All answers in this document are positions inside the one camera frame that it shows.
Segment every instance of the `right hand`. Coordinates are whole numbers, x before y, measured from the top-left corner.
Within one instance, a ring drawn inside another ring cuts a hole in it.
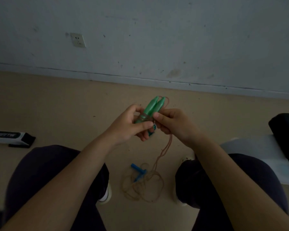
[[[154,113],[153,117],[156,127],[165,134],[173,134],[190,148],[196,144],[200,130],[181,109],[163,109]]]

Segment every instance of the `floor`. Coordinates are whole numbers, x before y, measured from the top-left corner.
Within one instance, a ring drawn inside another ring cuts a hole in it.
[[[155,96],[170,98],[218,143],[233,137],[270,134],[268,121],[289,112],[289,100],[159,89],[76,79],[0,72],[0,130],[28,132],[33,147],[60,144],[81,150],[102,133],[130,104],[143,106]],[[159,162],[165,188],[155,204],[127,200],[119,189],[121,175],[131,164],[153,164],[168,137],[157,131],[143,143],[136,137],[109,155],[113,195],[98,209],[108,230],[190,230],[198,210],[178,207],[171,191],[179,159],[190,153],[176,138]],[[30,149],[0,145],[0,207],[8,180]],[[289,186],[285,186],[289,200]]]

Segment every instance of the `left hand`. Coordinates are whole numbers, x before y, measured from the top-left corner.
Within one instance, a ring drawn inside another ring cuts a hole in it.
[[[138,136],[142,141],[149,139],[148,129],[153,127],[153,122],[146,121],[134,124],[137,119],[135,112],[142,113],[144,108],[138,105],[131,105],[128,107],[104,132],[112,136],[116,144],[124,143],[133,135]]]

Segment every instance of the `electrical socket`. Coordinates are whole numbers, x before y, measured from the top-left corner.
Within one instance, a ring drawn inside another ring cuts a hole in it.
[[[75,47],[80,47],[80,48],[86,47],[85,40],[83,39],[82,34],[71,33],[70,36],[72,38],[72,43]]]

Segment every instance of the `sneaker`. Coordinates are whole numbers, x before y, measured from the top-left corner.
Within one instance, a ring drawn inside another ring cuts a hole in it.
[[[180,160],[180,165],[179,167],[181,166],[181,164],[184,162],[184,161],[187,161],[187,160],[195,160],[196,159],[196,156],[195,154],[193,155],[187,155],[185,157],[183,157],[181,160]],[[182,203],[178,197],[177,197],[177,192],[176,192],[176,182],[174,182],[174,188],[173,188],[173,200],[176,204],[180,205],[180,206],[186,206],[187,204],[186,203]]]
[[[111,186],[110,186],[110,182],[108,181],[107,189],[106,189],[104,196],[98,200],[99,204],[103,205],[105,203],[108,203],[109,200],[111,199],[111,195],[112,195]]]

